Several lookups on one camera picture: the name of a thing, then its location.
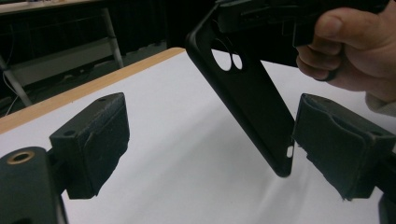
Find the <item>white tabletop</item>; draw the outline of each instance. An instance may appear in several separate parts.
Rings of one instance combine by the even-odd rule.
[[[396,118],[367,109],[298,69],[263,63],[295,117],[303,92],[327,97],[396,133]],[[131,140],[98,197],[64,203],[70,223],[379,223],[378,189],[343,201],[296,147],[291,175],[274,174],[185,52],[0,135],[0,157],[50,149],[49,136],[95,99],[122,91]]]

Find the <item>finger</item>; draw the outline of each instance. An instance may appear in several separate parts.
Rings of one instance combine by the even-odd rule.
[[[327,54],[327,55],[337,55],[342,49],[342,45],[339,42],[334,42],[319,36],[314,37],[312,44],[308,45],[314,51]]]
[[[372,77],[345,61],[329,84],[349,91],[366,91],[384,102],[396,101],[396,80]]]
[[[387,7],[385,7],[385,9],[379,14],[387,18],[387,20],[394,21],[396,19],[395,10],[396,10],[396,1],[393,0],[393,1],[389,1]]]
[[[322,54],[307,46],[299,47],[297,51],[302,62],[317,69],[330,71],[336,69],[341,63],[338,56]]]
[[[355,49],[373,49],[388,44],[390,30],[373,13],[353,8],[337,8],[320,16],[315,34]]]
[[[329,74],[329,71],[327,70],[317,69],[315,67],[309,66],[308,64],[304,63],[299,56],[297,56],[296,63],[302,73],[314,79],[321,80],[326,78]]]

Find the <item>black object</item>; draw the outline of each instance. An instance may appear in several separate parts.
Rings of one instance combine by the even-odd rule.
[[[230,10],[229,16],[232,16],[234,10],[235,16],[237,16],[238,10],[241,11],[242,8],[239,5],[248,5],[251,2],[260,2],[262,5],[278,6],[286,8],[286,6],[297,6],[296,4],[307,4],[307,1],[290,1],[290,0],[267,0],[267,1],[227,1],[229,4],[234,3],[235,7],[225,7],[223,11]],[[317,4],[332,4],[332,3],[342,3],[341,6],[346,6],[347,4],[354,3],[357,7],[365,7],[367,1],[351,1],[351,0],[317,0],[310,1]],[[387,1],[377,0],[369,1],[371,3],[376,2],[377,4],[385,5]],[[190,33],[197,24],[202,20],[202,18],[207,15],[207,13],[215,6],[215,4],[222,3],[226,4],[226,1],[215,1],[215,0],[164,0],[165,3],[165,20],[166,20],[166,40],[167,47],[182,47],[186,48],[186,36]],[[306,25],[299,25],[297,29],[302,35],[297,35],[304,37],[308,32],[312,32],[312,28]],[[262,21],[259,26],[255,28],[249,28],[244,31],[244,35],[247,37],[249,43],[254,44],[257,50],[256,54],[261,60],[285,64],[287,66],[296,67],[296,57],[298,55],[297,50],[292,46],[293,41],[293,31],[294,31],[294,20],[270,23],[267,21]]]
[[[294,120],[275,85],[243,34],[223,35],[213,18],[217,8],[189,35],[187,52],[206,80],[233,113],[260,153],[277,175],[290,174]],[[242,68],[234,63],[221,69],[213,54],[213,44],[221,44],[239,55]]]
[[[395,223],[396,156],[391,150],[396,136],[328,99],[308,94],[302,96],[294,124],[246,32],[282,22],[284,34],[292,34],[293,45],[300,46],[312,41],[314,24],[324,11],[355,7],[377,13],[387,2],[219,1],[186,41],[192,61],[277,175],[290,174],[295,140],[343,198],[368,198],[379,187],[384,192],[379,205],[384,224]],[[229,68],[218,65],[213,49],[229,53]]]
[[[389,0],[225,0],[219,2],[217,21],[219,30],[224,34],[283,22],[284,34],[293,35],[293,46],[298,47],[312,42],[315,23],[323,12],[337,7],[354,7],[378,13],[388,2]]]
[[[392,158],[396,136],[329,99],[301,96],[293,138],[345,199],[369,198],[379,181],[391,185],[381,180],[389,169],[380,167]]]
[[[90,199],[110,178],[129,141],[123,93],[102,97],[50,136],[0,159],[0,223],[67,223],[61,193]]]

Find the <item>metal screw hole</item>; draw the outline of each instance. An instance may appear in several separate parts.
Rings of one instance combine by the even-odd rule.
[[[9,157],[7,163],[10,165],[21,164],[32,159],[34,155],[33,151],[19,152]]]

